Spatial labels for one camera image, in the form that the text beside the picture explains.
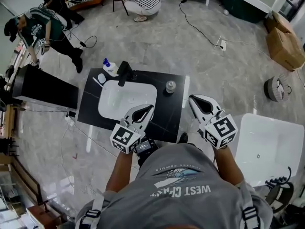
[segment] soap dispenser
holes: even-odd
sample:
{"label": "soap dispenser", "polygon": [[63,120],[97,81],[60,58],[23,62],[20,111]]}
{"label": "soap dispenser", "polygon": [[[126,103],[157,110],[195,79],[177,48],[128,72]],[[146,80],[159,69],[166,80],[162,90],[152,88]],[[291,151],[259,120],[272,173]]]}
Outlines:
{"label": "soap dispenser", "polygon": [[109,62],[109,61],[107,60],[107,58],[105,58],[104,61],[103,61],[103,64],[104,64],[103,69],[104,69],[109,75],[111,75],[112,77],[118,76],[117,71],[118,71],[119,68],[116,66],[115,63]]}

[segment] black faucet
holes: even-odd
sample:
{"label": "black faucet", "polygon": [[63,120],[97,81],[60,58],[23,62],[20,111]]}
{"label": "black faucet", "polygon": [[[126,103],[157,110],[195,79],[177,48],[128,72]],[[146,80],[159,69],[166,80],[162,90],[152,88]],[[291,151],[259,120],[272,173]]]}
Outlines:
{"label": "black faucet", "polygon": [[127,80],[134,80],[137,75],[135,71],[132,70],[128,62],[123,61],[118,69],[117,74],[120,76],[119,86],[124,86]]}

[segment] toothbrush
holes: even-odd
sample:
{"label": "toothbrush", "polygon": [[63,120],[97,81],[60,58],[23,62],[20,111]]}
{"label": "toothbrush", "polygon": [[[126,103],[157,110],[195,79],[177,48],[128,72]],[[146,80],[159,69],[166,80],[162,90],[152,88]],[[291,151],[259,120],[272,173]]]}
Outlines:
{"label": "toothbrush", "polygon": [[103,85],[102,85],[101,83],[99,83],[98,80],[96,80],[94,77],[92,77],[92,79],[93,79],[98,85],[100,85],[102,88],[104,88]]}

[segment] marble floor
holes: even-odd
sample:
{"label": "marble floor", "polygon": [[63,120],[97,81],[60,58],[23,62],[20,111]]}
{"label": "marble floor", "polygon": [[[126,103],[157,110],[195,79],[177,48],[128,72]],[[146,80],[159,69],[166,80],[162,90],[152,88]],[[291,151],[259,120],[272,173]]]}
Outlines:
{"label": "marble floor", "polygon": [[[217,0],[211,0],[208,7],[202,0],[182,4],[189,22],[211,41],[216,43],[220,37],[232,41],[222,52],[187,24],[179,10],[180,1],[163,0],[159,13],[144,23],[133,22],[134,16],[128,17],[120,2],[115,3],[115,12],[110,0],[104,6],[82,10],[80,14],[86,20],[72,32],[82,41],[92,35],[98,39],[93,48],[84,49],[82,73],[77,74],[70,58],[53,49],[41,58],[41,68],[79,87],[79,103],[89,70],[102,67],[107,57],[118,65],[128,61],[136,70],[189,75],[189,94],[210,96],[232,115],[253,113],[255,109],[258,115],[305,124],[304,87],[296,72],[288,72],[269,58],[262,23],[224,16]],[[71,42],[79,46],[74,36]],[[93,43],[93,38],[86,42],[88,46]],[[305,80],[304,71],[299,72]],[[282,104],[267,100],[263,93],[263,83],[279,73],[287,76],[293,89]],[[27,107],[51,110],[34,104]],[[91,141],[83,134],[89,129],[89,125],[79,122],[68,125],[63,113],[20,114],[19,159],[40,183],[43,197],[70,216],[94,198],[96,189],[104,191],[119,152],[110,145],[110,130],[93,127]],[[213,159],[212,149],[197,129],[187,104],[182,110],[180,133],[188,132],[190,142]],[[133,158],[131,180],[139,168]]]}

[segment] white sink basin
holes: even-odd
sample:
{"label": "white sink basin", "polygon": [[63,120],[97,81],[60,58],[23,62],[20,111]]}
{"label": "white sink basin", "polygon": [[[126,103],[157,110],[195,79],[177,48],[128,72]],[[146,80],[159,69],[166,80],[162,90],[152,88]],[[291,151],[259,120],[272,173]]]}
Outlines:
{"label": "white sink basin", "polygon": [[107,81],[99,101],[99,113],[102,117],[121,120],[128,110],[142,104],[156,105],[157,89],[150,84],[126,82],[125,86],[118,81]]}
{"label": "white sink basin", "polygon": [[245,180],[253,187],[266,180],[295,176],[304,138],[304,127],[254,114],[234,117],[239,133],[229,145]]}

